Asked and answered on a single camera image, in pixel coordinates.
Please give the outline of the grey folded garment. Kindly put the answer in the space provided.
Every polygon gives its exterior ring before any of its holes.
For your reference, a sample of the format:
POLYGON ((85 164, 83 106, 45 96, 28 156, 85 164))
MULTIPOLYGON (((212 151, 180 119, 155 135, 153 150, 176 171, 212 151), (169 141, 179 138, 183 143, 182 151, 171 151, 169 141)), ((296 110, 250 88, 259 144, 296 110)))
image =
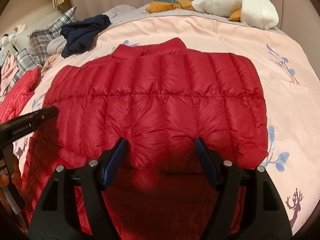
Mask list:
POLYGON ((47 46, 47 53, 50 56, 55 54, 60 54, 63 51, 66 43, 67 41, 63 36, 59 36, 51 40, 47 46))

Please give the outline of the navy blue folded garment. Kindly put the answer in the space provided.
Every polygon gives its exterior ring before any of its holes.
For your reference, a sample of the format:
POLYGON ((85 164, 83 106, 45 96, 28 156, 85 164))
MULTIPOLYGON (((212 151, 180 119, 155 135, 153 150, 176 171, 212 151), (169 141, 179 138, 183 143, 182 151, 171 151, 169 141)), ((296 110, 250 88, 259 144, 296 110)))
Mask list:
POLYGON ((60 35, 65 38, 67 43, 61 56, 67 58, 89 51, 92 48, 95 37, 110 25, 110 18, 104 14, 63 25, 60 35))

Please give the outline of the pink deer print duvet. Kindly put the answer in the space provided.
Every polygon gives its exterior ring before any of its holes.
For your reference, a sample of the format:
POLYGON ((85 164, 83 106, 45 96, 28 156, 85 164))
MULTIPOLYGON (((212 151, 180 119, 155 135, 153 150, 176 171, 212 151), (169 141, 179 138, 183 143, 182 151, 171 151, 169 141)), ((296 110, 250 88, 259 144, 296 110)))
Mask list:
POLYGON ((256 68, 266 105, 268 148, 259 164, 283 201, 292 231, 298 231, 319 201, 319 79, 300 45, 286 35, 197 16, 151 17, 105 29, 91 50, 57 58, 23 109, 43 106, 59 71, 111 55, 119 46, 157 45, 178 38, 188 49, 230 53, 256 68))

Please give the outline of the plaid grey pillow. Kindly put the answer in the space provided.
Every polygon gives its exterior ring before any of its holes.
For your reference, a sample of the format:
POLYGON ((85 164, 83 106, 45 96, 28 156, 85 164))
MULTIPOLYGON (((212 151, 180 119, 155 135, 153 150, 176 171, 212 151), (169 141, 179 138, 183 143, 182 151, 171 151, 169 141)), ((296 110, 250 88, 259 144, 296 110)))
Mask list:
POLYGON ((14 35, 10 42, 18 51, 16 56, 18 71, 9 83, 8 89, 11 89, 28 70, 33 70, 36 67, 42 68, 49 58, 47 52, 49 43, 60 37, 63 25, 76 21, 76 7, 72 7, 43 28, 26 29, 20 34, 14 35))

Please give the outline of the red puffer jacket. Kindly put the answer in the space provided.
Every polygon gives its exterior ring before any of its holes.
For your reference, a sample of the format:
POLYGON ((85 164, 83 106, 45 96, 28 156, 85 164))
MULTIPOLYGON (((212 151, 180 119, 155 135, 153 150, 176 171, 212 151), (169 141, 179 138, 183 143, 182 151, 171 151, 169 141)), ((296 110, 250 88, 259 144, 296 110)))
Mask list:
POLYGON ((29 140, 27 221, 58 165, 81 167, 122 137, 129 151, 103 192, 121 238, 199 239, 218 194, 202 172, 195 139, 242 168, 267 156, 266 105, 253 63, 188 49, 178 38, 67 64, 43 106, 59 113, 29 140))
POLYGON ((1 103, 1 123, 20 115, 34 95, 34 89, 41 77, 41 68, 28 70, 12 87, 1 103))

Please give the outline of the white goose plush toy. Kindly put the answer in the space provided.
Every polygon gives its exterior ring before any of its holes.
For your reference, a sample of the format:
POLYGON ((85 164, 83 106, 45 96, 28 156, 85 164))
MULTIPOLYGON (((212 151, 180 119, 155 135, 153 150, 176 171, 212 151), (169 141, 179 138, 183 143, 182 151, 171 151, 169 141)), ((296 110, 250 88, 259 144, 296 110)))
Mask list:
POLYGON ((269 30, 277 26, 279 16, 270 0, 176 0, 177 3, 151 2, 148 13, 176 9, 225 17, 230 21, 269 30))

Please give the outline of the pink small garment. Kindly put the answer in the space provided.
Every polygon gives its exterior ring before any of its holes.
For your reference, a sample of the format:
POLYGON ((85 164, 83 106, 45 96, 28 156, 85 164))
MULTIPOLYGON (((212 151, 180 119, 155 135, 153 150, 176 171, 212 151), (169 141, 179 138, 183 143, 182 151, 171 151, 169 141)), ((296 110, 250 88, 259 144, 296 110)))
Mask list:
POLYGON ((6 89, 18 72, 18 65, 15 55, 7 54, 1 67, 1 96, 5 94, 6 89))

